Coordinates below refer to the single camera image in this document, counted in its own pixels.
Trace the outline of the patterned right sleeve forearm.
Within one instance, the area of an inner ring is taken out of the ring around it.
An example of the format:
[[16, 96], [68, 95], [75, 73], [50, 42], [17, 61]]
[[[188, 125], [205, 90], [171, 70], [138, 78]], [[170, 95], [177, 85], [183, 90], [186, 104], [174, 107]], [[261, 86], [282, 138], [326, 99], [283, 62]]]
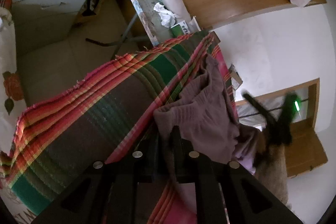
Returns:
[[288, 205], [285, 146], [270, 144], [268, 131], [264, 129], [257, 141], [253, 166], [255, 177], [285, 206]]

